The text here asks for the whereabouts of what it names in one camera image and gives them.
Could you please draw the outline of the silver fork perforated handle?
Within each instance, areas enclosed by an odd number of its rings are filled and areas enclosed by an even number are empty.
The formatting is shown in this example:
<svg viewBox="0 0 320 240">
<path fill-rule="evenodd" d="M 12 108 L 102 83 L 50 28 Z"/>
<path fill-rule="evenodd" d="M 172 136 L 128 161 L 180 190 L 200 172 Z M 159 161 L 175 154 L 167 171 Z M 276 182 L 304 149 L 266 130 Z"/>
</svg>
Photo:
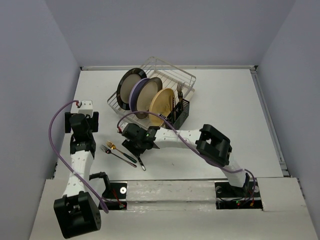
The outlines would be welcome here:
<svg viewBox="0 0 320 240">
<path fill-rule="evenodd" d="M 139 164 L 140 164 L 142 170 L 143 170 L 143 171 L 146 171 L 146 167 L 145 167 L 144 163 L 142 162 L 141 158 L 138 157 L 137 159 L 138 159 L 138 161 L 139 161 Z"/>
</svg>

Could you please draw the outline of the gold fork green handle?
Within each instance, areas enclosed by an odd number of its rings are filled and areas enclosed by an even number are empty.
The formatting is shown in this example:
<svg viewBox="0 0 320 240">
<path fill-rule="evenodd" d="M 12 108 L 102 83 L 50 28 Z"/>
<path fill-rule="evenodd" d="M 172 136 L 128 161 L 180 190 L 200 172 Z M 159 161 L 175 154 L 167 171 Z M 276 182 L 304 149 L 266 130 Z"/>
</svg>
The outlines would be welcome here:
<svg viewBox="0 0 320 240">
<path fill-rule="evenodd" d="M 130 155 L 128 155 L 127 153 L 121 151 L 121 150 L 120 150 L 118 147 L 116 147 L 116 145 L 113 144 L 112 142 L 107 141 L 107 142 L 106 142 L 106 145 L 107 145 L 110 149 L 116 150 L 116 151 L 118 151 L 119 153 L 121 153 L 123 156 L 125 156 L 126 158 L 128 158 L 131 162 L 137 163 L 137 160 L 136 160 L 135 158 L 133 158 L 133 157 L 131 157 Z"/>
</svg>

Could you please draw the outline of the dark fork thin handle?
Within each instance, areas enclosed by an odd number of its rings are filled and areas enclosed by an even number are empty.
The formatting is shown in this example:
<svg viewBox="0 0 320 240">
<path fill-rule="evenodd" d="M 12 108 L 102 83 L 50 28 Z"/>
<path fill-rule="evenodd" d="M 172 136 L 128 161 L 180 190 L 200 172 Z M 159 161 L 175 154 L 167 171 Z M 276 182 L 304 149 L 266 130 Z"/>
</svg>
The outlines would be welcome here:
<svg viewBox="0 0 320 240">
<path fill-rule="evenodd" d="M 106 154 L 111 154 L 111 155 L 119 158 L 120 160 L 124 161 L 125 163 L 129 164 L 130 166 L 132 166 L 132 167 L 134 167 L 134 168 L 137 168 L 137 165 L 136 165 L 136 164 L 134 164 L 134 163 L 132 163 L 132 162 L 130 162 L 130 161 L 128 161 L 128 160 L 126 160 L 126 159 L 118 156 L 118 155 L 116 155 L 115 153 L 112 152 L 111 149 L 109 149 L 109 148 L 106 147 L 105 145 L 100 145 L 100 149 L 101 149 L 104 153 L 106 153 Z"/>
</svg>

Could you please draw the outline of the knife dark handle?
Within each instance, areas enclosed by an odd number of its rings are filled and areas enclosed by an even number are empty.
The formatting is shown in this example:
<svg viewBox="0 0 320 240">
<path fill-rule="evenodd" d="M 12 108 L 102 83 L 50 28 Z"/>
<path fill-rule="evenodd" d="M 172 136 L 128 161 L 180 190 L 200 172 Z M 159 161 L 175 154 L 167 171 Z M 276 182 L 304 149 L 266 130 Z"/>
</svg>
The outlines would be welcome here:
<svg viewBox="0 0 320 240">
<path fill-rule="evenodd" d="M 158 114 L 158 116 L 160 117 L 160 119 L 162 120 L 162 121 L 167 121 L 168 120 L 168 117 L 166 116 L 166 115 L 163 115 L 163 114 Z"/>
</svg>

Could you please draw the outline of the gold knife green handle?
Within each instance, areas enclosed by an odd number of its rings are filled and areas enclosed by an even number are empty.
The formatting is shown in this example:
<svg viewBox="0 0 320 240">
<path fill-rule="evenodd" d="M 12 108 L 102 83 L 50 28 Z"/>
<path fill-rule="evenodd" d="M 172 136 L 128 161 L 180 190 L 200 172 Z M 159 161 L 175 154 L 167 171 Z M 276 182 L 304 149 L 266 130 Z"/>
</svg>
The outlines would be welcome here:
<svg viewBox="0 0 320 240">
<path fill-rule="evenodd" d="M 174 120 L 175 120 L 175 107 L 176 107 L 176 97 L 175 97 L 175 94 L 173 93 L 172 100 L 171 100 L 171 120 L 172 120 L 172 122 L 174 122 Z"/>
</svg>

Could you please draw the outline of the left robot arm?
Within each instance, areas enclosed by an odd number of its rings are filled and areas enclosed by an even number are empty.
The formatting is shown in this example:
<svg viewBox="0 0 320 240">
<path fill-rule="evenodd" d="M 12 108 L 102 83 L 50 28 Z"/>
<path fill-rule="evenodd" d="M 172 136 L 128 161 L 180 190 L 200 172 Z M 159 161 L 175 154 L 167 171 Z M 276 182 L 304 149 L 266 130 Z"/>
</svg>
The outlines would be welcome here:
<svg viewBox="0 0 320 240">
<path fill-rule="evenodd" d="M 62 197 L 53 209 L 62 236 L 70 239 L 101 228 L 99 201 L 93 199 L 88 187 L 90 169 L 96 152 L 93 133 L 98 131 L 99 113 L 65 113 L 65 132 L 70 139 L 71 171 Z"/>
</svg>

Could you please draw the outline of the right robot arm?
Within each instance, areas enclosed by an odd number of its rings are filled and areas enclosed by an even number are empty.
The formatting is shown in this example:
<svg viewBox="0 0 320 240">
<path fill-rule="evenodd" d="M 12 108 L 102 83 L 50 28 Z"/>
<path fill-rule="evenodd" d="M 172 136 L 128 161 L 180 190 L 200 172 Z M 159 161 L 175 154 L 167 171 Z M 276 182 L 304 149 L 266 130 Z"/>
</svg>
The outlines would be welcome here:
<svg viewBox="0 0 320 240">
<path fill-rule="evenodd" d="M 135 123 L 123 123 L 119 129 L 126 138 L 123 145 L 134 155 L 151 149 L 189 149 L 221 169 L 235 196 L 242 196 L 249 189 L 250 177 L 233 158 L 230 139 L 209 124 L 196 130 L 172 130 L 159 126 L 144 129 Z"/>
</svg>

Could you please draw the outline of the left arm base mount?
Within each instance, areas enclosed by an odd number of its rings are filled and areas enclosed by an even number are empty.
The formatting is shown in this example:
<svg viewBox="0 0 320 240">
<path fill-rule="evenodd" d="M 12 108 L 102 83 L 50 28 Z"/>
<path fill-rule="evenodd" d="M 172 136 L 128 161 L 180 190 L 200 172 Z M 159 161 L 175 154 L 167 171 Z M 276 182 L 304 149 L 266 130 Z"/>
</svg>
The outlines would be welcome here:
<svg viewBox="0 0 320 240">
<path fill-rule="evenodd" d="M 89 175 L 89 184 L 100 194 L 109 210 L 124 211 L 127 209 L 127 182 L 110 181 L 105 172 L 99 172 Z"/>
</svg>

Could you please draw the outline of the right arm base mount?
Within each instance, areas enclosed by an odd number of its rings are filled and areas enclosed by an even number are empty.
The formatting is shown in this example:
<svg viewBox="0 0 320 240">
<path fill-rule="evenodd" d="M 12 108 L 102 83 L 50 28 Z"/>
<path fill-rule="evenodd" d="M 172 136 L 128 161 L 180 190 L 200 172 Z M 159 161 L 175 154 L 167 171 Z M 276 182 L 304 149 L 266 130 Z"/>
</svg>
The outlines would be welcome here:
<svg viewBox="0 0 320 240">
<path fill-rule="evenodd" d="M 215 182 L 215 196 L 217 210 L 263 210 L 263 203 L 257 180 L 252 180 L 245 174 L 242 188 L 231 186 L 227 181 Z"/>
</svg>

